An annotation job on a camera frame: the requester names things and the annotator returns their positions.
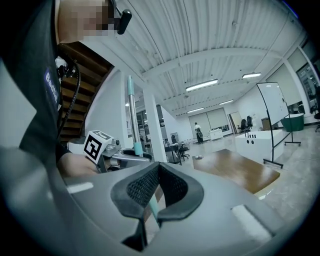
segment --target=black shirt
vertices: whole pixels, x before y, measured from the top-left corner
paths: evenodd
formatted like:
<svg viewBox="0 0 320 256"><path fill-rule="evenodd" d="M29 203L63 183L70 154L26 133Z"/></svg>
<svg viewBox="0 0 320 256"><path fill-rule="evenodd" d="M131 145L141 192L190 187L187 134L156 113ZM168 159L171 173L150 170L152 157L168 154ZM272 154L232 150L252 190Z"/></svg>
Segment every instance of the black shirt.
<svg viewBox="0 0 320 256"><path fill-rule="evenodd" d="M22 9L23 16L16 14L17 19L14 19L6 44L2 45L1 55L11 77L36 109L20 148L47 165L49 156L56 153L60 102L55 63L55 1L22 2L26 2L28 9Z"/></svg>

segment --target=black mesh pad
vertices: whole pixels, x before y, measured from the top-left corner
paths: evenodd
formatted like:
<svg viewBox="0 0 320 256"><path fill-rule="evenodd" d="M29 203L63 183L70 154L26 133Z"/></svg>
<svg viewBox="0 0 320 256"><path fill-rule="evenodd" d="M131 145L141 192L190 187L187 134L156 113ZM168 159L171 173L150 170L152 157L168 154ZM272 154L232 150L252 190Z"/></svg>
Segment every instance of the black mesh pad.
<svg viewBox="0 0 320 256"><path fill-rule="evenodd" d="M159 184L158 168L149 170L142 177L132 181L126 188L130 198L145 208Z"/></svg>
<svg viewBox="0 0 320 256"><path fill-rule="evenodd" d="M204 197L203 187L194 178L155 162L116 183L111 189L111 199L122 215L143 222L144 208L159 184L166 203L166 208L158 213L159 223L186 218Z"/></svg>

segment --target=wooden table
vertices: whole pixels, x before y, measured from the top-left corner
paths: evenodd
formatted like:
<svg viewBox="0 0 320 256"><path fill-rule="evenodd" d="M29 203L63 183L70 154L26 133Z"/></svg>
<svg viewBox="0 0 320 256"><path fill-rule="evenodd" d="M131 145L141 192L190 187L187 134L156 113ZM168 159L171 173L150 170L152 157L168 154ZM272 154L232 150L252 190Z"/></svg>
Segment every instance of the wooden table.
<svg viewBox="0 0 320 256"><path fill-rule="evenodd" d="M252 194L280 176L279 172L228 149L204 155L203 159L193 156L192 161L194 169L229 179Z"/></svg>

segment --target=corrugated ceiling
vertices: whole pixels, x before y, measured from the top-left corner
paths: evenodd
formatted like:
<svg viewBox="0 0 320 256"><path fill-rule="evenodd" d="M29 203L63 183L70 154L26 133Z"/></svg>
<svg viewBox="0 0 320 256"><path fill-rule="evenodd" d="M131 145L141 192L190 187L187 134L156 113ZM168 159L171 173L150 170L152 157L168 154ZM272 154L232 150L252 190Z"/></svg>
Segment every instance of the corrugated ceiling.
<svg viewBox="0 0 320 256"><path fill-rule="evenodd" d="M271 0L120 0L132 20L103 43L175 114L236 100L267 74L302 27ZM219 84L186 93L186 87Z"/></svg>

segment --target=white tape strip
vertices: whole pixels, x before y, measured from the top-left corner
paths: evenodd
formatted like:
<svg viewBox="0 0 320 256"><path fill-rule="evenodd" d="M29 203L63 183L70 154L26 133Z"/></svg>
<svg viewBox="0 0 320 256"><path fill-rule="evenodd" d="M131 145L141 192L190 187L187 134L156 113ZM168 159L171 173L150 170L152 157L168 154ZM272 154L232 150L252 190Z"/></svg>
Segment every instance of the white tape strip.
<svg viewBox="0 0 320 256"><path fill-rule="evenodd" d="M66 189L68 190L69 194L74 194L92 189L93 187L94 185L91 182L85 182L81 184L67 186Z"/></svg>
<svg viewBox="0 0 320 256"><path fill-rule="evenodd" d="M259 244L264 244L272 238L272 234L248 211L244 205L231 209L244 231Z"/></svg>

